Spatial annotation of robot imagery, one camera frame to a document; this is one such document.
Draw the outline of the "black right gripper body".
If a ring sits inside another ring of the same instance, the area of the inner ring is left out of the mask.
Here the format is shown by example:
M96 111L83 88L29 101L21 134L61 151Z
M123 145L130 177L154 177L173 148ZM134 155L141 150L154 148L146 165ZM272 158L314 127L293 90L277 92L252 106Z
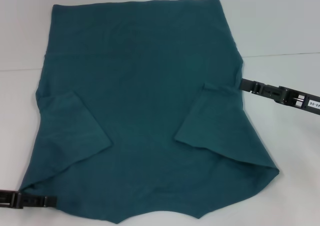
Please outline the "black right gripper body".
M316 115L320 114L320 98L286 87L276 88L277 98L274 100L285 106L294 107Z

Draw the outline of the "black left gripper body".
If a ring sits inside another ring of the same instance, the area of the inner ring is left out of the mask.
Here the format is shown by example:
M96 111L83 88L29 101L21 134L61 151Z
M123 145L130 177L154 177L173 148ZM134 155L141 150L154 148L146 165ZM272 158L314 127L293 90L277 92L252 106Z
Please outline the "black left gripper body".
M0 191L0 207L20 208L21 193L19 191Z

